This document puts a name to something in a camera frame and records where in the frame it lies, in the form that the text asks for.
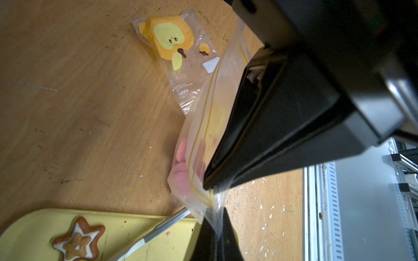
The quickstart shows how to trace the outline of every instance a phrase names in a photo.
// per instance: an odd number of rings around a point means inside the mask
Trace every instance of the star-shaped cookie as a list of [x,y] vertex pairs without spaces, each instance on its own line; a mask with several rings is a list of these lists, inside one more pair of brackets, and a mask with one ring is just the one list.
[[52,247],[62,253],[62,261],[96,260],[99,256],[97,241],[105,226],[91,227],[84,217],[74,223],[72,232],[56,238]]

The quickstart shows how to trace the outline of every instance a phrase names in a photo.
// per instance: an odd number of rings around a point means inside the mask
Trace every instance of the wooden table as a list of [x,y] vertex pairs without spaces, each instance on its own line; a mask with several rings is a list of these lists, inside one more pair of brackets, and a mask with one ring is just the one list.
[[[131,21],[188,8],[223,53],[237,16],[221,0],[2,2],[0,233],[40,208],[173,213],[184,115]],[[265,179],[227,197],[243,256],[301,260],[302,172]]]

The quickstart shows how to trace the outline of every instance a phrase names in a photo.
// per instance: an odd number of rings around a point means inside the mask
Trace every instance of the yellow tray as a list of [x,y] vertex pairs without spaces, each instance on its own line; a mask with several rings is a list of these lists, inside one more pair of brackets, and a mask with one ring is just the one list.
[[[13,223],[0,236],[0,261],[59,261],[61,253],[52,248],[52,241],[71,231],[77,217],[83,216],[89,225],[104,225],[96,261],[106,261],[139,236],[151,231],[166,217],[96,212],[70,209],[42,209],[29,213]],[[197,224],[185,218],[145,244],[126,258],[139,260],[183,261],[192,229]]]

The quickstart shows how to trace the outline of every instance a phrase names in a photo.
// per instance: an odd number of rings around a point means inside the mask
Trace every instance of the plastic bag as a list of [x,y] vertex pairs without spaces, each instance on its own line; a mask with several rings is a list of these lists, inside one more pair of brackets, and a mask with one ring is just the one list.
[[[157,26],[153,27],[150,21],[153,25],[160,25],[162,32],[154,34]],[[145,36],[141,34],[139,25],[142,25],[143,31],[146,30],[146,33],[143,32]],[[169,27],[170,34],[164,35],[168,30],[167,25],[171,25],[171,28]],[[218,54],[208,34],[203,30],[203,25],[196,13],[189,9],[180,16],[140,18],[133,21],[133,26],[139,38],[152,47],[155,55],[159,57],[160,65],[170,81],[170,89],[186,115],[201,86],[210,78],[219,60]],[[193,37],[192,45],[187,44],[190,37]],[[180,59],[181,67],[179,69],[174,68],[173,56]]]
[[238,19],[234,34],[213,75],[192,104],[181,129],[168,176],[171,191],[202,223],[205,217],[215,233],[222,233],[223,207],[232,178],[223,188],[204,190],[202,181],[225,132],[242,73],[250,60]]

